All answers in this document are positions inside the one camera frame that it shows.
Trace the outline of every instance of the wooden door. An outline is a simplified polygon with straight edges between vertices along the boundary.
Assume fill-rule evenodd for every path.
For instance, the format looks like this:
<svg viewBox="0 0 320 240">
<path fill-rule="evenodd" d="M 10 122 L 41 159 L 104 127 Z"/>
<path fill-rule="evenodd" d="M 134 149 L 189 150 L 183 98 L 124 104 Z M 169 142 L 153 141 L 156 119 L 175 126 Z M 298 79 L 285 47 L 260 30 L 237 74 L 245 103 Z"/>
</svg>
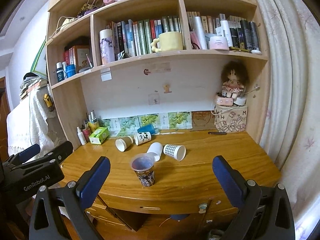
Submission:
<svg viewBox="0 0 320 240">
<path fill-rule="evenodd" d="M 5 88 L 5 78 L 0 78 L 0 88 Z M 1 98 L 0 106 L 0 158 L 4 162 L 8 157 L 7 116 L 10 113 L 7 93 Z"/>
</svg>

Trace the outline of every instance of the green tissue box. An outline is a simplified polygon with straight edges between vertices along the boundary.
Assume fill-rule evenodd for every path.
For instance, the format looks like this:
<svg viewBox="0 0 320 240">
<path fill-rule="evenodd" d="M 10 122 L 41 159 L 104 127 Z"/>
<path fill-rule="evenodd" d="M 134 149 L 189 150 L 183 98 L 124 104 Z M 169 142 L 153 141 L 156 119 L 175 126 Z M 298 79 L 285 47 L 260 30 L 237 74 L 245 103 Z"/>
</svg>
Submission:
<svg viewBox="0 0 320 240">
<path fill-rule="evenodd" d="M 107 127 L 99 127 L 90 136 L 90 142 L 92 144 L 102 144 L 103 141 L 109 136 L 109 130 Z"/>
</svg>

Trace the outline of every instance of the curtain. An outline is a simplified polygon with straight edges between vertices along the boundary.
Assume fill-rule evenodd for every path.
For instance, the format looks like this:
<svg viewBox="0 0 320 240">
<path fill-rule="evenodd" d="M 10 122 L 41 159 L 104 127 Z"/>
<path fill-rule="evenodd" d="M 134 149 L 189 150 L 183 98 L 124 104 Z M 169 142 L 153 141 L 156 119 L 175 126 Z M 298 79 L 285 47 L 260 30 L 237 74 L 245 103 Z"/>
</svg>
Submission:
<svg viewBox="0 0 320 240">
<path fill-rule="evenodd" d="M 268 114 L 260 145 L 281 170 L 296 239 L 320 219 L 320 27 L 302 0 L 257 0 L 271 65 Z"/>
</svg>

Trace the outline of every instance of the doll's curly hair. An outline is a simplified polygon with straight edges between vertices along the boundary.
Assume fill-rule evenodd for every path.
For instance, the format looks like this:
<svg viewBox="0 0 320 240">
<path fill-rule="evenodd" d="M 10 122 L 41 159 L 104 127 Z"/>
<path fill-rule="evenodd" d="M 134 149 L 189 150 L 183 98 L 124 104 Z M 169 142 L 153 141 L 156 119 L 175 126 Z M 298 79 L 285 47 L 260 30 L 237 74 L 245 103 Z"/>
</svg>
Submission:
<svg viewBox="0 0 320 240">
<path fill-rule="evenodd" d="M 222 82 L 227 82 L 229 80 L 228 75 L 234 70 L 236 72 L 236 76 L 239 78 L 239 82 L 244 86 L 249 82 L 249 75 L 247 72 L 247 68 L 242 62 L 230 61 L 227 63 L 222 70 L 221 80 Z"/>
</svg>

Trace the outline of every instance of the stuffed doll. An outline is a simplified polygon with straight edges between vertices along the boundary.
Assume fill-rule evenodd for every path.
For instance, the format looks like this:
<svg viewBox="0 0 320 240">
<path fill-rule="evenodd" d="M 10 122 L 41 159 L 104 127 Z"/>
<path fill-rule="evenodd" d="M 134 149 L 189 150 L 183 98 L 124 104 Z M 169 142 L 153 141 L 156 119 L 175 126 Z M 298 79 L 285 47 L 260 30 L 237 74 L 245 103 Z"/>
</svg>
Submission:
<svg viewBox="0 0 320 240">
<path fill-rule="evenodd" d="M 245 65 L 241 62 L 230 61 L 226 64 L 221 73 L 223 82 L 222 95 L 227 98 L 236 99 L 249 81 Z"/>
</svg>

